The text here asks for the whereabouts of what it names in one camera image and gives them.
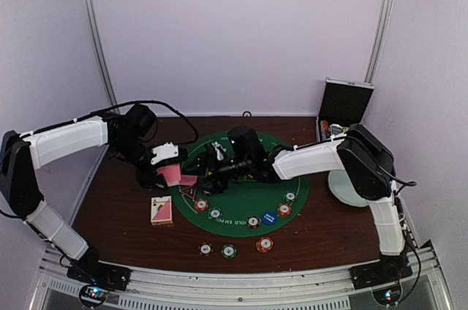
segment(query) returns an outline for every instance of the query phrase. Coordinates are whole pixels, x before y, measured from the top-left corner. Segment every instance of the wooden table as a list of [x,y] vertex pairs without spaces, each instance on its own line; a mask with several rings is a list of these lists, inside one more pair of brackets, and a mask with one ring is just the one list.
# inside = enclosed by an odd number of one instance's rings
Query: wooden table
[[[291,144],[315,141],[313,118],[192,118],[200,136],[241,124]],[[159,119],[156,141],[181,141],[192,136],[177,118]],[[190,224],[173,208],[171,226],[151,226],[151,192],[135,182],[135,169],[105,159],[81,206],[74,228],[101,253],[101,260],[143,268],[209,273],[300,271],[366,262],[379,257],[378,237],[368,208],[340,203],[329,191],[327,173],[311,175],[309,200],[287,226],[269,234],[274,248],[259,253],[259,238],[212,235]],[[215,251],[198,254],[202,242]],[[220,249],[233,244],[238,255],[222,257]]]

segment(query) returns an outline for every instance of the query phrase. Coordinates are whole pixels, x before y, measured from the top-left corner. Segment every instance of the white robotic arm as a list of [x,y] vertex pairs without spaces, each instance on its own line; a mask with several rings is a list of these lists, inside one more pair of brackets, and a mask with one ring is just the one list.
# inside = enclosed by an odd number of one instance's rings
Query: white robotic arm
[[[109,270],[98,263],[97,250],[47,204],[37,186],[34,171],[78,151],[111,145],[136,167],[136,179],[142,187],[165,186],[164,176],[156,169],[184,161],[186,150],[172,143],[145,147],[140,138],[155,120],[156,116],[146,106],[136,104],[125,116],[105,112],[41,129],[37,133],[18,135],[10,131],[4,135],[0,151],[1,193],[16,216],[39,233],[44,241],[64,253],[78,270],[84,271],[75,272],[80,280],[90,281],[91,275],[96,281],[108,273],[123,274],[128,279],[129,271],[117,267]],[[115,281],[121,290],[125,288],[125,282],[118,278]]]
[[[338,137],[320,145],[306,148],[293,147],[292,151],[283,150],[275,157],[273,168],[282,180],[323,171],[345,170],[336,150],[344,139],[345,137]],[[390,184],[392,191],[390,197],[366,201],[379,235],[380,252],[383,255],[396,256],[403,251],[405,241],[393,196],[396,191],[396,182],[391,181]]]
[[[196,140],[197,130],[177,110],[169,108],[191,126]],[[45,202],[37,187],[34,171],[86,148],[110,145],[135,166],[136,180],[143,188],[164,186],[164,178],[157,174],[156,168],[182,162],[187,155],[185,149],[172,143],[154,148],[143,145],[141,137],[155,120],[156,116],[147,107],[136,104],[125,116],[109,112],[92,113],[92,116],[36,133],[18,135],[11,131],[5,134],[0,151],[0,191],[17,216],[63,252],[75,266],[70,269],[70,277],[79,280],[92,277],[97,283],[110,277],[114,289],[125,290],[129,270],[117,266],[109,269],[109,265],[99,262],[97,250]],[[381,264],[372,271],[366,269],[362,277],[362,270],[356,270],[354,280],[358,280],[359,287],[367,287],[404,274],[402,271],[407,269],[405,240],[395,204],[393,156],[363,126],[353,125],[346,136],[330,142],[275,148],[270,153],[264,151],[255,131],[248,127],[235,128],[228,132],[228,137],[234,157],[220,156],[219,151],[210,146],[204,157],[210,165],[214,163],[214,167],[209,168],[213,173],[210,179],[218,193],[227,189],[229,180],[240,174],[249,174],[260,182],[273,184],[300,175],[346,170],[355,191],[369,203],[382,254]],[[195,171],[201,170],[204,175],[205,167],[200,166],[198,160],[196,158],[193,166]],[[377,278],[369,278],[374,269],[385,272]]]

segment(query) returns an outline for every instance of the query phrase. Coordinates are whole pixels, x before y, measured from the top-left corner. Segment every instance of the green felt mat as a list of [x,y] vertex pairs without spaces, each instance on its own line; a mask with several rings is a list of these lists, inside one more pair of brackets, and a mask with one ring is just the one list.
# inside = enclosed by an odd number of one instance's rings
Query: green felt mat
[[[266,151],[271,151],[275,145],[286,143],[270,135],[258,132],[260,142]],[[218,142],[227,149],[228,155],[233,155],[227,132],[217,132],[203,137],[189,147],[189,158],[186,162],[191,162],[199,153],[203,152],[204,145],[210,142]],[[256,182],[229,183],[229,189],[222,194],[213,194],[209,197],[202,192],[197,193],[197,199],[206,199],[209,208],[218,208],[222,216],[218,219],[209,219],[208,211],[198,213],[194,207],[194,201],[183,196],[179,192],[180,187],[171,188],[173,203],[187,220],[195,226],[216,235],[227,237],[253,237],[273,232],[285,226],[293,220],[301,211],[307,201],[310,191],[309,177],[294,178],[280,184],[259,184]],[[292,203],[292,213],[288,217],[278,217],[278,222],[268,226],[261,224],[256,230],[247,227],[246,220],[250,216],[261,218],[266,211],[278,213],[278,206],[284,201],[287,192],[294,192],[296,200]]]

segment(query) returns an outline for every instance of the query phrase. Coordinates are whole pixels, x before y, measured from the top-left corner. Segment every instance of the metal frame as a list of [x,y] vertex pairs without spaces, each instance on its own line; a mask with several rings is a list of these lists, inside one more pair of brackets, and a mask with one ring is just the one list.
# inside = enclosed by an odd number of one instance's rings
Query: metal frame
[[331,78],[331,77],[326,77],[325,82],[326,83],[335,83],[336,85],[357,86],[357,87],[361,87],[361,88],[375,89],[375,86],[373,84],[371,84],[371,83],[338,80],[336,78]]
[[86,11],[88,13],[89,27],[91,29],[91,37],[94,47],[94,54],[96,55],[97,64],[101,74],[102,82],[104,83],[105,93],[107,99],[111,105],[117,105],[117,98],[112,81],[110,80],[109,70],[107,69],[107,63],[104,57],[104,50],[102,48],[101,37],[99,35],[99,29],[97,28],[96,13],[94,10],[93,0],[84,0]]
[[[451,310],[448,294],[438,259],[432,248],[420,249],[422,261],[421,275],[431,277],[431,287],[440,310]],[[42,308],[45,294],[49,288],[70,295],[76,293],[81,283],[67,279],[65,268],[59,264],[60,253],[49,248],[39,267],[40,277],[30,310]],[[413,276],[418,272],[418,262],[409,253]],[[369,289],[354,290],[350,278],[350,266],[339,266],[314,271],[294,271],[281,273],[184,273],[147,268],[132,269],[132,276],[126,292],[113,292],[115,307],[120,309],[139,309],[130,306],[151,304],[172,306],[177,309],[212,310],[230,307],[243,309],[283,309],[300,308],[304,304],[341,302],[346,297]],[[60,281],[58,288],[52,281]]]
[[382,0],[374,45],[372,47],[371,58],[369,60],[369,65],[367,66],[367,73],[364,82],[372,83],[374,79],[375,72],[377,70],[377,65],[379,64],[380,53],[382,51],[383,46],[383,39],[385,36],[385,32],[387,31],[388,20],[390,19],[392,6],[393,0]]

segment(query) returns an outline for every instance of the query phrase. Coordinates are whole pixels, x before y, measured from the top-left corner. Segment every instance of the white wall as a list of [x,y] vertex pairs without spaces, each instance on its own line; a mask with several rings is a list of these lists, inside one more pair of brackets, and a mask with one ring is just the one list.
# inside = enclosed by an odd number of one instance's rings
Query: white wall
[[366,124],[393,151],[418,240],[468,289],[468,0],[395,0]]
[[325,77],[364,80],[381,0],[94,2],[119,102],[310,115]]
[[[83,0],[0,0],[0,135],[68,120],[106,105]],[[38,173],[48,202],[70,219],[99,151]],[[0,208],[10,212],[3,197]],[[0,309],[24,310],[45,245],[0,216]]]

